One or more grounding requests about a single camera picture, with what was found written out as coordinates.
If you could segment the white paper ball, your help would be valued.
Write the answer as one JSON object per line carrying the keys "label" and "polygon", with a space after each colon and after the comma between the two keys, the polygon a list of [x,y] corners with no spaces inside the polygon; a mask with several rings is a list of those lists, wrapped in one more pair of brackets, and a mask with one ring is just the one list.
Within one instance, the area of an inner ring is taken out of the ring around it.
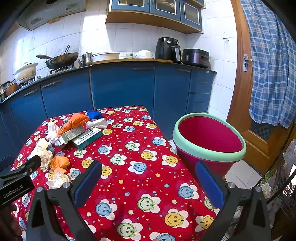
{"label": "white paper ball", "polygon": [[52,179],[47,181],[46,184],[48,185],[49,189],[57,189],[66,182],[70,182],[69,177],[64,173],[56,172],[53,174]]}

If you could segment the small orange bag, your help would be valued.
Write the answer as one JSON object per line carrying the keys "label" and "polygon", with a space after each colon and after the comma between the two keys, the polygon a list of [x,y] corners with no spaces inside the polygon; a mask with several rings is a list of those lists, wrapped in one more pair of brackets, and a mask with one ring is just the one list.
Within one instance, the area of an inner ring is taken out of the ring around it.
{"label": "small orange bag", "polygon": [[56,156],[54,157],[51,162],[49,167],[54,170],[54,173],[67,173],[66,168],[70,165],[70,161],[67,157],[64,156]]}

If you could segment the cream paper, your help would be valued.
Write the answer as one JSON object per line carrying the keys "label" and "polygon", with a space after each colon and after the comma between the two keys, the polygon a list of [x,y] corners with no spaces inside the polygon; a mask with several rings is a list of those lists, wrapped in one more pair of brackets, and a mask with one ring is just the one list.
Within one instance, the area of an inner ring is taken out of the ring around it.
{"label": "cream paper", "polygon": [[48,170],[49,165],[51,164],[51,160],[53,159],[54,149],[50,142],[46,141],[45,138],[40,138],[36,147],[34,147],[33,151],[30,154],[30,158],[34,156],[39,156],[41,158],[41,166],[40,169],[45,172]]}

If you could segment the light green medicine box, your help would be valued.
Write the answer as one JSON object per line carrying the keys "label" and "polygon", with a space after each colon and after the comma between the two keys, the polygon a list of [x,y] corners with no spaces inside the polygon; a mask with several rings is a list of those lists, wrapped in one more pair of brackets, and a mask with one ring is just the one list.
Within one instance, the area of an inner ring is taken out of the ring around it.
{"label": "light green medicine box", "polygon": [[55,146],[62,146],[68,144],[69,141],[73,140],[74,138],[78,137],[80,134],[82,134],[85,131],[85,128],[83,126],[78,126],[76,128],[73,128],[62,135],[58,137],[58,139],[55,141]]}

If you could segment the teal white medicine box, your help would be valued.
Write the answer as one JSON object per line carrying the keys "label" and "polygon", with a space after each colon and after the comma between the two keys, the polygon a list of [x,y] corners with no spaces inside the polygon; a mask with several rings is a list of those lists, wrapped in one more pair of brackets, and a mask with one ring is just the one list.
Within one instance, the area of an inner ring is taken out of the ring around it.
{"label": "teal white medicine box", "polygon": [[72,143],[77,149],[82,150],[86,148],[89,144],[96,141],[102,135],[103,133],[101,129],[97,127],[91,127],[79,136],[75,137],[72,140]]}

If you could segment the white tissue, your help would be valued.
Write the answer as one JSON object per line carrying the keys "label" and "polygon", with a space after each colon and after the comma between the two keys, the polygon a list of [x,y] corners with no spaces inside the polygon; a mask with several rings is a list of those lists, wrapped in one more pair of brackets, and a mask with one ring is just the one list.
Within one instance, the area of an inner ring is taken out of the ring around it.
{"label": "white tissue", "polygon": [[48,123],[48,134],[46,135],[46,139],[55,146],[59,146],[60,142],[59,142],[59,127],[52,122]]}

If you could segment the white plastic wrapper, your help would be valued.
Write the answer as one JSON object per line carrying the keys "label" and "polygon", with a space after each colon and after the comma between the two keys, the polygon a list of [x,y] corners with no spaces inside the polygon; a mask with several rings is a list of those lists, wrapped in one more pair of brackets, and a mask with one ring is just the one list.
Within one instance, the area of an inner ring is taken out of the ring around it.
{"label": "white plastic wrapper", "polygon": [[86,123],[86,128],[96,127],[99,129],[106,129],[107,126],[108,126],[108,123],[105,118],[93,119]]}

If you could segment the large orange plastic bag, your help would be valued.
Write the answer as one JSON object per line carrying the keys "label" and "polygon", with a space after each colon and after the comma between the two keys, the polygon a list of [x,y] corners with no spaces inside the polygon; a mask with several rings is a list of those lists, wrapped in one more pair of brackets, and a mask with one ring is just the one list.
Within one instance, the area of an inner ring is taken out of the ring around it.
{"label": "large orange plastic bag", "polygon": [[82,113],[74,113],[73,116],[69,118],[67,123],[58,130],[58,135],[62,135],[63,133],[73,128],[82,126],[84,123],[88,121],[90,121],[90,118],[87,115]]}

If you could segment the blue lower kitchen cabinets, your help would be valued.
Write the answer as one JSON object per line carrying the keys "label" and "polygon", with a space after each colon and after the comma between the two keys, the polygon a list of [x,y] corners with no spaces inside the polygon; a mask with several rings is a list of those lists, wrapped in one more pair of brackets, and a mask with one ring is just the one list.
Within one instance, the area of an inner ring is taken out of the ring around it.
{"label": "blue lower kitchen cabinets", "polygon": [[96,64],[49,75],[1,103],[1,159],[16,158],[48,118],[142,105],[166,138],[187,113],[206,112],[215,71],[157,61]]}

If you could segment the red bin with green rim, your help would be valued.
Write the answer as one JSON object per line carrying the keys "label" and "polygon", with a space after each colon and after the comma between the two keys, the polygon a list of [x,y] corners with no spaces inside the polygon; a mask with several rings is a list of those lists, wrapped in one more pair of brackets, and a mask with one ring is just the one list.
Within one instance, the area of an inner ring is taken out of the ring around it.
{"label": "red bin with green rim", "polygon": [[189,113],[174,126],[173,141],[177,155],[191,174],[196,164],[205,161],[210,169],[224,177],[234,163],[243,159],[246,142],[226,121],[208,113]]}

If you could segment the red smiley flower tablecloth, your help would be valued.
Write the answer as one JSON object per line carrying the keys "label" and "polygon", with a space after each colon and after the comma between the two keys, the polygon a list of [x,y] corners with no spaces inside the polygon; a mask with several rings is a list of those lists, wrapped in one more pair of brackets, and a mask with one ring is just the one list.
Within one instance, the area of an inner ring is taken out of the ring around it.
{"label": "red smiley flower tablecloth", "polygon": [[[22,240],[200,240],[213,228],[212,206],[176,151],[143,106],[98,109],[108,126],[86,148],[72,140],[53,146],[67,157],[70,182],[49,189],[50,167],[30,177],[34,189],[15,202]],[[48,123],[62,128],[74,113],[48,118],[26,140],[11,169],[29,161]],[[102,175],[85,205],[73,203],[73,182],[96,160]]]}

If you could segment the wooden door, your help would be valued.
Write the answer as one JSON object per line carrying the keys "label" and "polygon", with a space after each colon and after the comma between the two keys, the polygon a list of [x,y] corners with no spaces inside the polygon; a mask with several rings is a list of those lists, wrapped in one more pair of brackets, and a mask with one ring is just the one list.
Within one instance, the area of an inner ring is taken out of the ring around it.
{"label": "wooden door", "polygon": [[[250,34],[240,1],[231,1],[231,4],[237,32],[237,70],[227,122],[245,139],[247,150],[243,160],[263,174],[273,167],[281,151],[295,138],[295,125],[292,124],[288,129],[275,126],[267,140],[251,130],[249,105],[253,80],[252,62],[243,59],[244,55],[251,58]],[[246,71],[243,71],[244,63],[247,66]]]}

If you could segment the blue cloth wad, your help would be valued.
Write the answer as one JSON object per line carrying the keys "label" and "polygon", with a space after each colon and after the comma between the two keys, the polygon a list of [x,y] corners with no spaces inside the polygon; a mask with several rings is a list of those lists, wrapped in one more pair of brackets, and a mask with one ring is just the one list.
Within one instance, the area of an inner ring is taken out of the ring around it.
{"label": "blue cloth wad", "polygon": [[97,110],[89,110],[86,113],[86,116],[88,116],[90,120],[98,120],[98,119],[103,118],[102,113],[100,111],[97,111]]}

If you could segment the steel pot far left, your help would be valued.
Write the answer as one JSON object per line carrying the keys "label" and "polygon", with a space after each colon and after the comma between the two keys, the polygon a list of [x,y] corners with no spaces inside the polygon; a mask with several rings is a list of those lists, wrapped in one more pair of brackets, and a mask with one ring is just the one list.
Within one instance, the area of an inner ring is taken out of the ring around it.
{"label": "steel pot far left", "polygon": [[15,80],[13,80],[12,82],[7,81],[1,84],[1,102],[3,102],[8,96],[10,96],[19,89],[20,86],[17,85]]}

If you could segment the blue plaid cloth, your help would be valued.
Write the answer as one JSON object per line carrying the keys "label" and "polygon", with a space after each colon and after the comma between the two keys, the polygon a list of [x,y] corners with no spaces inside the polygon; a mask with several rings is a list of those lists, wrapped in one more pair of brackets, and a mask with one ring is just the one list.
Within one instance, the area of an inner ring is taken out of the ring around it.
{"label": "blue plaid cloth", "polygon": [[253,85],[249,115],[289,128],[295,119],[295,41],[262,1],[241,1],[249,28]]}

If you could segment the white pot with lid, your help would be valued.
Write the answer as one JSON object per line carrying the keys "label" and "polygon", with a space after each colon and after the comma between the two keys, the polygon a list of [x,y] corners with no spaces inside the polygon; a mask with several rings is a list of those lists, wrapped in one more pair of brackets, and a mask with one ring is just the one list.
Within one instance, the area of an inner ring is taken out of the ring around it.
{"label": "white pot with lid", "polygon": [[16,84],[21,85],[22,83],[35,78],[37,65],[38,63],[36,62],[25,62],[24,65],[13,74],[16,79]]}

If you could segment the steel kettle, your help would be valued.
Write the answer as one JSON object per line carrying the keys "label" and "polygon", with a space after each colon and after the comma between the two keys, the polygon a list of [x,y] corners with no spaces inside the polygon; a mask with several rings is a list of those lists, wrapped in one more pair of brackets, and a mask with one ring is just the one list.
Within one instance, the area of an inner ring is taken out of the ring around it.
{"label": "steel kettle", "polygon": [[78,59],[78,63],[80,65],[80,67],[85,67],[85,66],[90,66],[92,65],[92,52],[90,53],[85,53],[82,55],[82,59]]}

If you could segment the black wok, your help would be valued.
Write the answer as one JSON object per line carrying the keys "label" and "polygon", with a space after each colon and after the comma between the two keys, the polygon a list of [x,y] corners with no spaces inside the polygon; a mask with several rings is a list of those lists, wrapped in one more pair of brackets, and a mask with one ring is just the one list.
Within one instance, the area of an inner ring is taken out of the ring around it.
{"label": "black wok", "polygon": [[68,45],[66,47],[66,50],[64,54],[56,56],[56,57],[49,57],[47,55],[37,55],[36,57],[39,59],[46,60],[45,64],[50,70],[56,70],[59,68],[67,67],[72,65],[78,58],[79,53],[78,52],[71,52],[69,53],[71,45]]}

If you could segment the dark rice cooker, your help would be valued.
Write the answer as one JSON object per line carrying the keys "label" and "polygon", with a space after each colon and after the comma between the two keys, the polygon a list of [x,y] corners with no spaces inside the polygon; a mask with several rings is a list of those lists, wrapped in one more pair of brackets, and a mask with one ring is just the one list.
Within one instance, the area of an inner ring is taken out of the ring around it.
{"label": "dark rice cooker", "polygon": [[205,69],[211,68],[209,52],[201,49],[184,49],[182,63]]}

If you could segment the large white basin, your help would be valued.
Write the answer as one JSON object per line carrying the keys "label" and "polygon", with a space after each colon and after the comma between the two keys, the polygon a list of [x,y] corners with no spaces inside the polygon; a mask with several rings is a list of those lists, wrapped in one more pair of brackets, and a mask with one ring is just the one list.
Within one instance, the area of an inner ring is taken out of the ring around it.
{"label": "large white basin", "polygon": [[119,59],[120,54],[116,52],[106,52],[106,53],[96,53],[92,55],[92,61],[104,61],[104,60],[113,60]]}

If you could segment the white bowl on counter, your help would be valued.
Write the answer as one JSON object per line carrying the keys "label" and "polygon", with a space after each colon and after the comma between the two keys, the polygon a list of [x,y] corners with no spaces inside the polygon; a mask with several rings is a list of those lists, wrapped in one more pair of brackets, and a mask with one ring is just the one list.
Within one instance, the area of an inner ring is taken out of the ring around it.
{"label": "white bowl on counter", "polygon": [[135,59],[152,59],[153,55],[152,52],[149,50],[140,50],[138,52],[136,52],[133,57]]}

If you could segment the black air fryer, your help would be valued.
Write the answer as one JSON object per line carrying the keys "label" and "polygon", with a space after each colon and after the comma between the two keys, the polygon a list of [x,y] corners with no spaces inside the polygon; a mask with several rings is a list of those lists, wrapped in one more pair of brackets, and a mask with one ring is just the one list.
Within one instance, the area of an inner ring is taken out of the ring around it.
{"label": "black air fryer", "polygon": [[171,37],[159,38],[156,45],[155,58],[181,64],[181,49],[178,40]]}

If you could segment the range hood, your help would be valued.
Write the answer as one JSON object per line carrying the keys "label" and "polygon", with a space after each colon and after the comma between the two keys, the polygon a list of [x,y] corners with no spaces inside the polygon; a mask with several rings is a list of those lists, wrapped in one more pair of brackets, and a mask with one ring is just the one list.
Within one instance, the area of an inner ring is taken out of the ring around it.
{"label": "range hood", "polygon": [[85,0],[34,1],[18,17],[16,23],[31,31],[56,18],[85,11],[86,3]]}

